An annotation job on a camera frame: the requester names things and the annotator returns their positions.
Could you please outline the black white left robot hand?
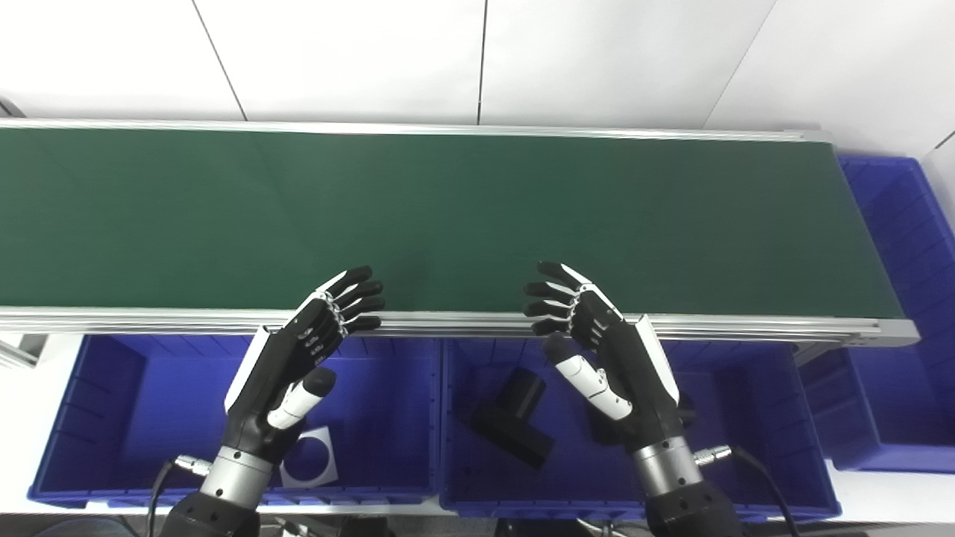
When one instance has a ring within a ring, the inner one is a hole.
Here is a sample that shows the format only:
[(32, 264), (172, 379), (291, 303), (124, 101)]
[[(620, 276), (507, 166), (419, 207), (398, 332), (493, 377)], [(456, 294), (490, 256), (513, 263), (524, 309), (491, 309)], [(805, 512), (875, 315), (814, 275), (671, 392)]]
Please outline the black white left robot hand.
[(304, 417), (280, 414), (294, 391), (309, 412), (334, 387), (323, 362), (356, 332), (381, 325), (384, 286), (356, 266), (317, 286), (280, 327), (260, 326), (226, 394), (222, 448), (277, 465), (297, 441)]

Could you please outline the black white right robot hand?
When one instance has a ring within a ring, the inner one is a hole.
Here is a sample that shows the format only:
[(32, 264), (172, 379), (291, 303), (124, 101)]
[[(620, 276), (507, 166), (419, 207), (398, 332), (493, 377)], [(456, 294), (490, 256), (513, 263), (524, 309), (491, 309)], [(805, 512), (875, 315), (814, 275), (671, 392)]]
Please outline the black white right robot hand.
[(628, 321), (599, 286), (570, 266), (542, 261), (547, 278), (525, 286), (548, 361), (604, 417), (625, 451), (675, 448), (683, 436), (679, 388), (647, 319)]

